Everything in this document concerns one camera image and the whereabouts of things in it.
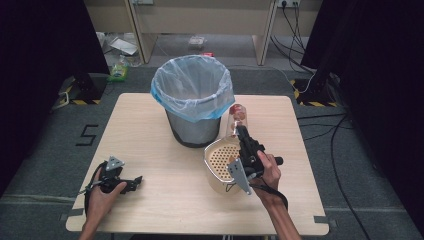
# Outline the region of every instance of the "gray carpet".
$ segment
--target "gray carpet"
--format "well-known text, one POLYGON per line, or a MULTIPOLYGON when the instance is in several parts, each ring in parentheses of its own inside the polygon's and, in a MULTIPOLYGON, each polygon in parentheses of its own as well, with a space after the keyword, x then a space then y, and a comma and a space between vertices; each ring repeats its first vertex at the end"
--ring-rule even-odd
MULTIPOLYGON (((280 71, 228 68, 235 94, 286 95, 292 99, 331 226, 328 235, 305 239, 365 239, 360 224, 371 239, 422 239, 387 179, 373 167, 351 119, 348 117, 341 124, 334 137, 333 162, 332 127, 343 116, 305 118, 345 113, 344 107, 299 106, 280 71), (335 169, 359 222, 343 197, 335 169)), ((68 105, 49 116, 31 156, 22 163, 0 200, 0 239, 77 239, 77 233, 65 228, 66 214, 80 190, 118 96, 126 92, 149 92, 155 71, 156 68, 131 68, 125 82, 107 85, 99 105, 68 105), (86 125, 91 127, 85 134, 95 135, 92 144, 91 138, 81 137, 86 125)), ((293 71, 285 74, 289 80, 309 77, 293 71)), ((96 239, 110 237, 99 233, 96 239)), ((122 240, 131 237, 115 235, 115 239, 122 240)), ((168 238, 156 236, 155 239, 168 238)))

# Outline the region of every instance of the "beige plastic basket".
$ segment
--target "beige plastic basket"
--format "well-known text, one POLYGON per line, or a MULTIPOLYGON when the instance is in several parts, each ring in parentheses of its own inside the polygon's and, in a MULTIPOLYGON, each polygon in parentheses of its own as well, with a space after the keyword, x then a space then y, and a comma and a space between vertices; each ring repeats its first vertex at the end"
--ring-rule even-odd
POLYGON ((227 170, 231 159, 239 156, 239 140, 231 136, 221 138, 205 148, 204 161, 208 167, 207 178, 210 186, 221 194, 235 194, 240 187, 234 183, 227 170))

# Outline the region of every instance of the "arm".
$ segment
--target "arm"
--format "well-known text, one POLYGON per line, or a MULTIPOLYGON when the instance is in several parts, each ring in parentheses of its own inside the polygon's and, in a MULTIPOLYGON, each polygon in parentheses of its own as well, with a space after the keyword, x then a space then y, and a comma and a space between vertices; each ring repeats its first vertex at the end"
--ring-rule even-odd
MULTIPOLYGON (((95 180, 99 179, 101 169, 96 173, 95 180)), ((112 205, 118 197, 119 193, 124 190, 126 182, 118 184, 110 193, 103 193, 99 186, 94 186, 91 190, 90 204, 88 207, 87 218, 82 227, 79 240, 94 239, 97 227, 102 219, 110 212, 112 205)))
MULTIPOLYGON (((271 154, 265 155, 262 151, 258 151, 258 156, 264 165, 264 174, 261 179, 254 178, 250 182, 253 184, 265 183, 269 187, 278 190, 281 171, 277 166, 274 156, 271 154)), ((253 189, 268 211, 279 239, 301 239, 280 197, 257 188, 253 189)))

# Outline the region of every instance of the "trash can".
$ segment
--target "trash can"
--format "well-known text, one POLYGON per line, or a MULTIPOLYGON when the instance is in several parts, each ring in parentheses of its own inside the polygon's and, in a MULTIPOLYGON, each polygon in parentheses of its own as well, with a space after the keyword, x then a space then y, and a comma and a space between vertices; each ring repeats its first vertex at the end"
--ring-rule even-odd
POLYGON ((221 116, 235 101, 230 71, 201 55, 166 62, 156 71, 150 92, 165 108, 174 137, 191 148, 216 139, 221 116))

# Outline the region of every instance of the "blue trash bag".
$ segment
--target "blue trash bag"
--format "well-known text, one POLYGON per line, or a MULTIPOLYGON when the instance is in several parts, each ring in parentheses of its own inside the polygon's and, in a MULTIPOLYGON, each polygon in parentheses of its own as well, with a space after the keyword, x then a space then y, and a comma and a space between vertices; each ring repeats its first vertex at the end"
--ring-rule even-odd
POLYGON ((150 93, 167 111, 192 123, 218 119, 235 102, 230 71, 201 55, 166 62, 156 71, 150 93))

